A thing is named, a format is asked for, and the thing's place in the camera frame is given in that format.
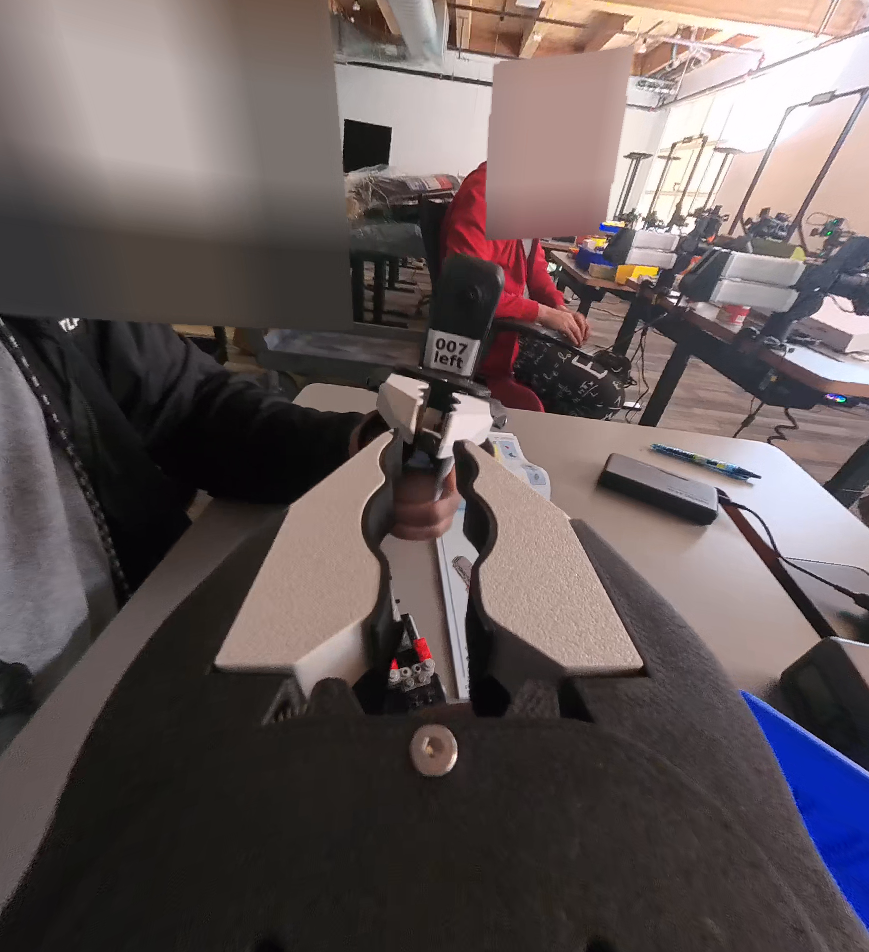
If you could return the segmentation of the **black smartphone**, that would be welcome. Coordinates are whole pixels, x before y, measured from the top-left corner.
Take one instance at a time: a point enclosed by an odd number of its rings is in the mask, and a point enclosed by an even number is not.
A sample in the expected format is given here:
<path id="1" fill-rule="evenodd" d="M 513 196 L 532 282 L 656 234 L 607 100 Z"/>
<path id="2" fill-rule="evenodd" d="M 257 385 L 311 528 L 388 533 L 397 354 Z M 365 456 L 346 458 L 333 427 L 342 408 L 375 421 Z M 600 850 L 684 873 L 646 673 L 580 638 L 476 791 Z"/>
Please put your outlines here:
<path id="1" fill-rule="evenodd" d="M 824 615 L 869 619 L 867 569 L 800 558 L 788 558 L 782 565 L 810 603 Z"/>

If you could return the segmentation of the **black office chair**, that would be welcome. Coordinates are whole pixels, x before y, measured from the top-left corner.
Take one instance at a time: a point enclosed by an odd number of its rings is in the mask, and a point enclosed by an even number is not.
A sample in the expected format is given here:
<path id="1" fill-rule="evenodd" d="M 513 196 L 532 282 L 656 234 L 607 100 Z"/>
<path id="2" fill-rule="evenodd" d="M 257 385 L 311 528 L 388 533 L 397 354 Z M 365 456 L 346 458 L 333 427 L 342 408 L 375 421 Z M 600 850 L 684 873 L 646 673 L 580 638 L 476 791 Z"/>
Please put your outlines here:
<path id="1" fill-rule="evenodd" d="M 562 293 L 548 274 L 544 251 L 536 240 L 487 238 L 485 165 L 464 180 L 448 205 L 425 201 L 419 215 L 432 278 L 447 257 L 474 256 L 498 265 L 503 271 L 504 289 L 497 306 L 497 318 L 535 325 L 539 304 L 564 305 Z M 515 379 L 518 352 L 517 335 L 500 332 L 485 351 L 476 378 L 506 407 L 543 412 L 536 393 Z"/>

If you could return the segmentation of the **instruction booklet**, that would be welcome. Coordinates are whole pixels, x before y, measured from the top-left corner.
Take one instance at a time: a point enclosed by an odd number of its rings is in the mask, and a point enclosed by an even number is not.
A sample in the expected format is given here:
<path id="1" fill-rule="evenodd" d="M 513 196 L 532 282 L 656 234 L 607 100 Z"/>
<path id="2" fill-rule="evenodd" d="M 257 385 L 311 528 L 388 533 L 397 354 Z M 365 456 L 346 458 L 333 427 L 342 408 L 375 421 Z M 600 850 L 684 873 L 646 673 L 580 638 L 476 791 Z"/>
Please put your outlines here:
<path id="1" fill-rule="evenodd" d="M 489 436 L 494 456 L 514 476 L 531 486 L 544 499 L 551 496 L 546 470 L 529 462 L 512 433 Z M 477 559 L 476 548 L 464 533 L 466 503 L 461 501 L 449 530 L 435 542 L 438 571 L 448 625 L 450 659 L 455 683 L 454 696 L 459 702 L 470 699 L 469 652 L 466 616 L 469 586 Z"/>

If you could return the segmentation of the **partly built toy brick model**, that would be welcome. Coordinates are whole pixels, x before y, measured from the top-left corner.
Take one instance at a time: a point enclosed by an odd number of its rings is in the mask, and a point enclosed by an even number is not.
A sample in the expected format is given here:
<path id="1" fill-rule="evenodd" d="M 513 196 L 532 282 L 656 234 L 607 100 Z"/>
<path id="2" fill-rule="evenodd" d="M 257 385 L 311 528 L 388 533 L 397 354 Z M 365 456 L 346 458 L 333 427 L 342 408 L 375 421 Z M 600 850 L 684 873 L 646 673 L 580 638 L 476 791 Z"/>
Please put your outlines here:
<path id="1" fill-rule="evenodd" d="M 435 659 L 411 614 L 399 619 L 401 637 L 391 660 L 383 702 L 386 715 L 407 714 L 447 704 Z"/>

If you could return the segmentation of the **person's left hand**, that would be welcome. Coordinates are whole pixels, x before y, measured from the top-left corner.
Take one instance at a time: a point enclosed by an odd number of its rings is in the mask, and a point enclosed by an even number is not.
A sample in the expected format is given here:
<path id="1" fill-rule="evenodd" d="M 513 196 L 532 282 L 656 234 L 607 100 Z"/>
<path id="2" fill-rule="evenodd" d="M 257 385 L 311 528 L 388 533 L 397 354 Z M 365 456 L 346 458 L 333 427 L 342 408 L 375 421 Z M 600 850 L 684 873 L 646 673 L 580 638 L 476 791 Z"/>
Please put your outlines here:
<path id="1" fill-rule="evenodd" d="M 442 481 L 432 471 L 406 471 L 394 483 L 390 535 L 403 541 L 436 540 L 451 528 L 462 501 L 455 469 Z"/>

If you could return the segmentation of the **person's black jacket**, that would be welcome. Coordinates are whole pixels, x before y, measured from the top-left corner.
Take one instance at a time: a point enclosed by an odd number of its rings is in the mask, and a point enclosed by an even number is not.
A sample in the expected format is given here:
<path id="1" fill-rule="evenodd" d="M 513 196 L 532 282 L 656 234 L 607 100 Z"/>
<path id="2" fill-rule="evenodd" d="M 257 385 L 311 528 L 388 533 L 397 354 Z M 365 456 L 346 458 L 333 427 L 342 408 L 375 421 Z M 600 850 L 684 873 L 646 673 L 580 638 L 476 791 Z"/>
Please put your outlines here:
<path id="1" fill-rule="evenodd" d="M 55 321 L 0 315 L 0 344 L 36 397 L 49 438 L 89 506 L 123 605 L 190 527 L 197 491 L 161 471 L 95 362 Z"/>

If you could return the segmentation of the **black flat box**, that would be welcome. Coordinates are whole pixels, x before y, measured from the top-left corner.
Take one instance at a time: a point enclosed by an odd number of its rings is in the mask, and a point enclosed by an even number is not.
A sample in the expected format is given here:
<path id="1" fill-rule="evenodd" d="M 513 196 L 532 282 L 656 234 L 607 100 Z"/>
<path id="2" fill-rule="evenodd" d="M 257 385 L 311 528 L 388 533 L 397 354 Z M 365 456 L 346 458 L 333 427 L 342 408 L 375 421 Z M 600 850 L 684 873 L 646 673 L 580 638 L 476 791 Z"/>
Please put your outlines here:
<path id="1" fill-rule="evenodd" d="M 618 453 L 607 458 L 597 486 L 700 527 L 719 514 L 714 486 Z"/>

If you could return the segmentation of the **white flat box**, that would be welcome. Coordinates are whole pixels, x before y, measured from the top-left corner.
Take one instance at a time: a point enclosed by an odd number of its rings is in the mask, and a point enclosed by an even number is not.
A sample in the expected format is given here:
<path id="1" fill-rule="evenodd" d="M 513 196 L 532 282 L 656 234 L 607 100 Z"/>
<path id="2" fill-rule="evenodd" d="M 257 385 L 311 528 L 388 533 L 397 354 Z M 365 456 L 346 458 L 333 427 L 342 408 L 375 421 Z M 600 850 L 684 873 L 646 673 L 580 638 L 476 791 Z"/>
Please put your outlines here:
<path id="1" fill-rule="evenodd" d="M 813 316 L 796 324 L 796 330 L 842 354 L 869 354 L 869 315 L 858 315 L 849 302 L 828 297 Z"/>

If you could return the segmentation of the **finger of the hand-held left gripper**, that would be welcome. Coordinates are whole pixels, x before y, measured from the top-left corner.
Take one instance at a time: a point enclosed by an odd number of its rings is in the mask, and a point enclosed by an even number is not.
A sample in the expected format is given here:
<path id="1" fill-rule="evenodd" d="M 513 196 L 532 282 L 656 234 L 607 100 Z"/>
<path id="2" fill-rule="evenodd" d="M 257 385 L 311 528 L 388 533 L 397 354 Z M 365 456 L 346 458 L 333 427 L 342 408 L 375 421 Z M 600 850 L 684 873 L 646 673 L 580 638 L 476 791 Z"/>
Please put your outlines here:
<path id="1" fill-rule="evenodd" d="M 379 386 L 376 410 L 405 446 L 414 446 L 422 432 L 430 396 L 428 381 L 402 373 Z"/>
<path id="2" fill-rule="evenodd" d="M 492 406 L 452 406 L 437 413 L 433 458 L 438 461 L 452 458 L 458 442 L 483 444 L 495 422 Z"/>

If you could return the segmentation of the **blue plastic bin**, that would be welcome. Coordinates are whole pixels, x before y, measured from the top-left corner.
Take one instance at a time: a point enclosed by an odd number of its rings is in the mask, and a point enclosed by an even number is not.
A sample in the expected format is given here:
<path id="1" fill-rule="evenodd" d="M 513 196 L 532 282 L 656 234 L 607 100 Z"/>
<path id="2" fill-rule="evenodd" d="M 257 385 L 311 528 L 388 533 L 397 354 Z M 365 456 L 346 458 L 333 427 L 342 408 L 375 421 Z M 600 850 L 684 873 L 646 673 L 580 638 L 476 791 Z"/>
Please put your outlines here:
<path id="1" fill-rule="evenodd" d="M 773 750 L 812 843 L 869 931 L 869 772 L 756 696 L 741 696 Z"/>

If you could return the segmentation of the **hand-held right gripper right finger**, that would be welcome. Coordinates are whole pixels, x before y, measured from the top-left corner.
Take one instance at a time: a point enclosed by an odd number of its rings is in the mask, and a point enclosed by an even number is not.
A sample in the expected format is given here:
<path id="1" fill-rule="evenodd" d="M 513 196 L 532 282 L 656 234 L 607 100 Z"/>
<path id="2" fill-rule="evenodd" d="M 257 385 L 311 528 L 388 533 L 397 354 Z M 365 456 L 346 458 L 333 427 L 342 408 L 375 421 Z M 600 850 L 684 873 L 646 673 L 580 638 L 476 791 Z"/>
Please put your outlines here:
<path id="1" fill-rule="evenodd" d="M 501 716 L 530 683 L 644 675 L 645 662 L 584 546 L 585 526 L 482 446 L 454 446 L 476 550 L 465 616 L 472 708 Z"/>

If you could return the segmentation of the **white storage box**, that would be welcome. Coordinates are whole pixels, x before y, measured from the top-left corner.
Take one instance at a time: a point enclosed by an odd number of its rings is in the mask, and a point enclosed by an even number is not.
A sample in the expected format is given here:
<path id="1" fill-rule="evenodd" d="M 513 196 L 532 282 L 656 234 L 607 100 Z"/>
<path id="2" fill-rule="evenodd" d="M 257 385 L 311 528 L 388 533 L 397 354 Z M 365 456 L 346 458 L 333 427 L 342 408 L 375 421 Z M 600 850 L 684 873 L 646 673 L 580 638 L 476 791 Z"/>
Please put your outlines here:
<path id="1" fill-rule="evenodd" d="M 718 306 L 747 306 L 761 313 L 783 313 L 798 299 L 796 285 L 806 263 L 751 253 L 725 251 L 708 302 Z"/>

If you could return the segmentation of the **long wooden work table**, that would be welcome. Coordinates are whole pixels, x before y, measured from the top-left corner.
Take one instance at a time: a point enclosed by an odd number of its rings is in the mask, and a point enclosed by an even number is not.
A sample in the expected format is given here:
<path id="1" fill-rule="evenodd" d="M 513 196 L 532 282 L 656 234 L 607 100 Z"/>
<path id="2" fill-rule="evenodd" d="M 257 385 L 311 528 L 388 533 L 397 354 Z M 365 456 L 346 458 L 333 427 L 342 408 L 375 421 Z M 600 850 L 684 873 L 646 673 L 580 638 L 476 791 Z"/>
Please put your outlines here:
<path id="1" fill-rule="evenodd" d="M 725 251 L 739 252 L 710 246 L 680 277 L 678 294 L 650 279 L 631 283 L 634 294 L 611 351 L 626 356 L 639 330 L 655 330 L 675 344 L 639 423 L 658 426 L 692 359 L 763 406 L 783 410 L 789 422 L 793 410 L 829 404 L 833 397 L 869 407 L 869 363 L 796 330 L 831 296 L 848 301 L 854 313 L 869 315 L 869 237 L 850 238 L 827 259 L 800 260 L 806 268 L 796 285 L 798 299 L 783 313 L 708 302 L 722 267 L 715 260 Z M 869 438 L 824 486 L 844 506 L 857 504 L 869 486 Z"/>

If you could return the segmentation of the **black wall screen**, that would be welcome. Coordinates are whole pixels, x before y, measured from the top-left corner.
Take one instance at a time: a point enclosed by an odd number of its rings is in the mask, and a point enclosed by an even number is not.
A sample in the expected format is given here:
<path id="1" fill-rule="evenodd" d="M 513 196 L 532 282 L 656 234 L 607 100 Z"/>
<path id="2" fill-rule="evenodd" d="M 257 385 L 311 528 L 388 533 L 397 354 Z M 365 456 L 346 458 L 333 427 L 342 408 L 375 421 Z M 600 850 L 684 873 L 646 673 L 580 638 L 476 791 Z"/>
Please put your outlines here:
<path id="1" fill-rule="evenodd" d="M 391 163 L 393 129 L 346 118 L 343 120 L 342 160 L 345 174 L 374 168 L 385 168 Z"/>

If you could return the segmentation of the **person's left forearm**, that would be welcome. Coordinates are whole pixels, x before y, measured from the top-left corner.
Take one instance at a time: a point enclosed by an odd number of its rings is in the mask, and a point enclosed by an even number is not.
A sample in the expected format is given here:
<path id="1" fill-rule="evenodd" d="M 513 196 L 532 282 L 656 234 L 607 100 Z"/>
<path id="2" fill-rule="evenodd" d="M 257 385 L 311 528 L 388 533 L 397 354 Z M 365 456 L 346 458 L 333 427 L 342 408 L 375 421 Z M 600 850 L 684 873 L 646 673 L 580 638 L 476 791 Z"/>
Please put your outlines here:
<path id="1" fill-rule="evenodd" d="M 211 496 L 287 505 L 375 436 L 375 413 L 316 411 L 274 397 L 168 326 L 132 324 L 140 360 L 134 425 L 170 476 Z"/>

